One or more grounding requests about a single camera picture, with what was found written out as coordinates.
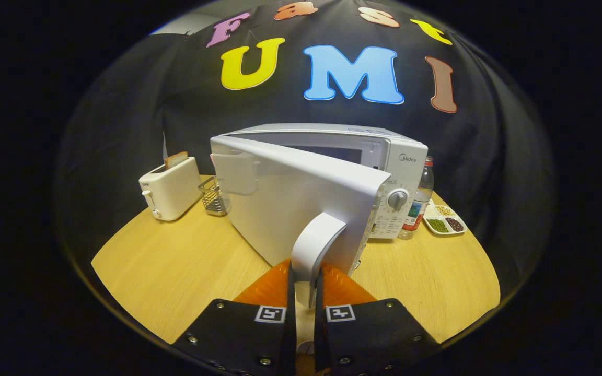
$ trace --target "toaster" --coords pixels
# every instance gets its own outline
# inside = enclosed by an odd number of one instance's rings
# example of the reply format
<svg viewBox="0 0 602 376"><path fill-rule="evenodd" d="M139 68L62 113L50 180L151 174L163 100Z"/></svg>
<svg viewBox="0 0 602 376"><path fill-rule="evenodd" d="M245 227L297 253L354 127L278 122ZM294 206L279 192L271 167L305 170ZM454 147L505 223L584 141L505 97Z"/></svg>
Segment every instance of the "toaster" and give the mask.
<svg viewBox="0 0 602 376"><path fill-rule="evenodd" d="M150 212L160 221L178 219L201 197L201 178L194 157L168 170L162 164L141 176L138 183Z"/></svg>

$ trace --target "bread slice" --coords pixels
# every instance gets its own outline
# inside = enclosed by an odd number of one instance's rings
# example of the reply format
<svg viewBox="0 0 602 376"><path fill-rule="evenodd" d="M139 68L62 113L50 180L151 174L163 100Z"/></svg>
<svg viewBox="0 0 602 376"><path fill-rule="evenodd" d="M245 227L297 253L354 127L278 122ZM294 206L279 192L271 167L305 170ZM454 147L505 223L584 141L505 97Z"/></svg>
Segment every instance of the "bread slice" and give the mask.
<svg viewBox="0 0 602 376"><path fill-rule="evenodd" d="M174 167L174 166L180 164L181 162L183 162L186 159L187 159L186 151L182 151L182 152L179 152L178 154L171 155L169 158L165 158L164 159L165 170L168 170L171 167Z"/></svg>

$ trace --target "letter m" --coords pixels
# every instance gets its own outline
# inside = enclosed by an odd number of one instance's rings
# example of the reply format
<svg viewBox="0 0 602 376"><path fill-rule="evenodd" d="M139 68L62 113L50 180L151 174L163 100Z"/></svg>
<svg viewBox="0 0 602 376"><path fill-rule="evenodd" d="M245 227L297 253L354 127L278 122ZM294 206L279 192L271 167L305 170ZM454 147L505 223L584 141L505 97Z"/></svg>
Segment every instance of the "letter m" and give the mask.
<svg viewBox="0 0 602 376"><path fill-rule="evenodd" d="M308 100L330 100L336 90L329 87L329 76L345 98L352 98L366 77L368 84L361 96L370 102L401 104L403 95L396 87L394 57L396 52L382 47L366 47L351 63L332 45L313 45L303 50L310 56L310 89L304 92Z"/></svg>

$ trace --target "water bottle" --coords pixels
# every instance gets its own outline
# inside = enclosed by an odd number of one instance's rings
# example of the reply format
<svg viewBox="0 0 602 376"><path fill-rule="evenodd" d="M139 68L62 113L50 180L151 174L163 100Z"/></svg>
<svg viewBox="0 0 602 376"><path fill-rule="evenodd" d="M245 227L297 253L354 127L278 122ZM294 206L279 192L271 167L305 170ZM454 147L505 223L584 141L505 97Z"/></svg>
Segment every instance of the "water bottle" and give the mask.
<svg viewBox="0 0 602 376"><path fill-rule="evenodd" d="M408 217L403 222L403 228L399 233L399 239L410 239L413 237L413 233L422 222L422 217L426 211L426 207L431 199L433 193L433 158L427 157L424 162L424 171L422 171L422 178L420 179L420 186L418 191L415 193L415 200L413 206L410 207Z"/></svg>

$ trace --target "bottle label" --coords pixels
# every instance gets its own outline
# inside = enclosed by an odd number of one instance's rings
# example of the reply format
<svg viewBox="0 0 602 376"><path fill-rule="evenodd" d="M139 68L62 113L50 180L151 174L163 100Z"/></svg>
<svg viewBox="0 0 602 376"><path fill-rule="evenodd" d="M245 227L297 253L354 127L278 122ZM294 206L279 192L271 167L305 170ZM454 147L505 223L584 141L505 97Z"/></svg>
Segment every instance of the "bottle label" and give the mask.
<svg viewBox="0 0 602 376"><path fill-rule="evenodd" d="M428 202L413 202L413 206L410 207L410 211L408 212L408 217L403 222L403 229L405 231L418 229L428 204Z"/></svg>

